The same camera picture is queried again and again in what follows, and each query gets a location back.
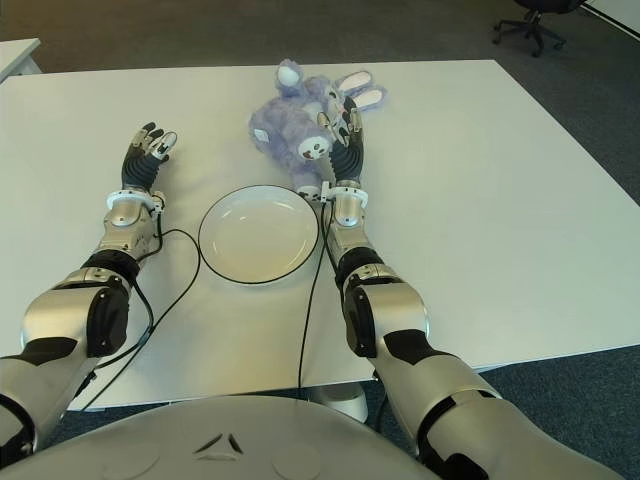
white plate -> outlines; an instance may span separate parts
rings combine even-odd
[[[205,263],[238,283],[265,283],[288,275],[309,258],[317,240],[318,221],[306,200],[269,185],[222,197],[198,230]]]

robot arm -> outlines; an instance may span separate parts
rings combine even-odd
[[[150,193],[174,132],[145,125],[129,146],[122,189],[109,195],[105,233],[79,270],[36,298],[19,355],[0,359],[0,467],[24,458],[93,378],[101,357],[126,339],[129,294],[164,206]]]
[[[323,194],[334,200],[328,250],[349,346],[374,365],[419,460],[447,480],[621,478],[547,436],[462,360],[431,347],[420,295],[366,236],[360,122],[348,110],[356,135],[346,150],[334,144],[336,187]]]

office chair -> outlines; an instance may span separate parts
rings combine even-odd
[[[562,50],[567,40],[552,32],[551,30],[544,28],[540,25],[540,19],[543,13],[569,13],[574,11],[586,0],[515,0],[518,5],[528,8],[529,11],[524,16],[524,22],[514,20],[500,20],[493,29],[496,31],[496,36],[493,39],[493,43],[498,45],[502,40],[503,35],[512,35],[518,32],[524,32],[525,38],[533,36],[538,44],[538,48],[533,51],[534,57],[539,57],[544,49],[544,42],[542,41],[542,35],[546,35],[556,41],[553,48],[556,50]],[[502,31],[502,25],[511,25],[514,28]]]

plush toy paw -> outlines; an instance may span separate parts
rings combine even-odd
[[[317,202],[320,200],[320,189],[315,185],[305,185],[296,191],[298,195],[309,202]]]
[[[276,87],[283,97],[299,97],[304,93],[302,68],[296,62],[285,59],[276,70]]]

bunny ear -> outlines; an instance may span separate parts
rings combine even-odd
[[[343,94],[353,95],[358,90],[373,85],[373,75],[366,70],[361,70],[336,80],[335,85]]]
[[[386,96],[387,91],[382,87],[376,86],[359,92],[352,98],[358,110],[364,111],[380,105]]]

